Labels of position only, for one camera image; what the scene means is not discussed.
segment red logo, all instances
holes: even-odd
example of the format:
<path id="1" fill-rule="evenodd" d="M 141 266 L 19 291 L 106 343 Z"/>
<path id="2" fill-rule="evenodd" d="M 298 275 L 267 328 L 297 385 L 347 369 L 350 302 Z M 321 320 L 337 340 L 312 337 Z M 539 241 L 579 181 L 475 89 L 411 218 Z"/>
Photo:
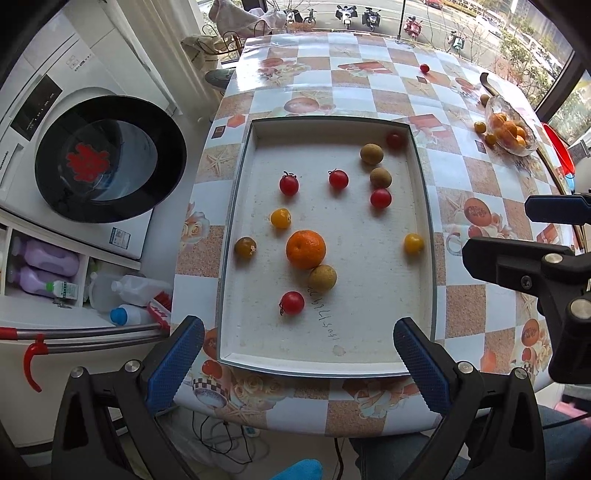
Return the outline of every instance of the red logo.
<path id="1" fill-rule="evenodd" d="M 75 174 L 74 180 L 92 183 L 109 169 L 109 152 L 106 150 L 97 152 L 92 145 L 79 143 L 76 151 L 78 153 L 69 152 L 66 155 L 67 166 Z"/>

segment building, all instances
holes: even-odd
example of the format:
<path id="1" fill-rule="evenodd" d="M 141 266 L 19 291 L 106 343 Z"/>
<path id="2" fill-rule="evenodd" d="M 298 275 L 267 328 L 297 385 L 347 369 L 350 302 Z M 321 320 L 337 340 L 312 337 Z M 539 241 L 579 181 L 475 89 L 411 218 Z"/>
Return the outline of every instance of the building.
<path id="1" fill-rule="evenodd" d="M 502 4 L 511 8 L 511 0 L 502 0 Z M 573 49 L 569 42 L 564 38 L 562 33 L 548 20 L 536 7 L 534 7 L 528 0 L 518 0 L 515 15 L 525 18 L 530 27 L 534 30 L 534 37 L 540 41 L 547 37 L 553 49 L 550 53 L 564 65 L 569 59 Z"/>

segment blue bottle cap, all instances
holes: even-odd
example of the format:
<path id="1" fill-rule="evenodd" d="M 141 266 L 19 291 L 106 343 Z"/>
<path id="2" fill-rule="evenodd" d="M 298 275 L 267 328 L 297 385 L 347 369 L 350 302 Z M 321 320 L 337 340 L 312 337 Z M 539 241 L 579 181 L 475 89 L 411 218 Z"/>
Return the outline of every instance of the blue bottle cap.
<path id="1" fill-rule="evenodd" d="M 127 312 L 122 307 L 111 310 L 111 322 L 123 326 L 127 323 Z"/>

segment glass bowl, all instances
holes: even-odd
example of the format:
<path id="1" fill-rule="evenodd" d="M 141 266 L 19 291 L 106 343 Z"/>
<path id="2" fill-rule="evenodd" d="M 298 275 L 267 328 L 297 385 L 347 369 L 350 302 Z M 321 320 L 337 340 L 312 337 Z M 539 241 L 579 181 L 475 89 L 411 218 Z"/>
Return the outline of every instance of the glass bowl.
<path id="1" fill-rule="evenodd" d="M 512 121 L 516 126 L 521 127 L 524 130 L 524 147 L 517 143 L 516 138 L 506 127 L 502 118 L 499 118 L 496 115 L 498 113 L 504 113 L 507 117 L 506 121 Z M 517 155 L 518 157 L 526 157 L 535 152 L 538 148 L 538 141 L 536 140 L 534 131 L 526 123 L 523 117 L 502 96 L 496 95 L 488 100 L 484 115 L 488 131 L 496 135 L 497 143 L 509 153 Z"/>

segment yellow cherry tomato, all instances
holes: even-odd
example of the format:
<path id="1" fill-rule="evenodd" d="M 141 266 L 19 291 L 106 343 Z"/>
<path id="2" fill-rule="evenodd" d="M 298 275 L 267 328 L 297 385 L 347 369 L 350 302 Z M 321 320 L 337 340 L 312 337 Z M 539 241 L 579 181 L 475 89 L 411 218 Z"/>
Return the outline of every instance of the yellow cherry tomato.
<path id="1" fill-rule="evenodd" d="M 408 255 L 417 255 L 425 248 L 425 241 L 418 233 L 409 233 L 404 237 L 404 251 Z"/>
<path id="2" fill-rule="evenodd" d="M 484 136 L 484 142 L 489 147 L 494 147 L 496 144 L 496 135 L 495 134 L 486 134 Z"/>
<path id="3" fill-rule="evenodd" d="M 482 135 L 486 132 L 486 124 L 484 122 L 474 122 L 474 130 L 477 134 Z"/>
<path id="4" fill-rule="evenodd" d="M 279 208 L 271 214 L 271 224 L 275 228 L 282 230 L 289 228 L 291 225 L 291 214 L 287 208 Z"/>

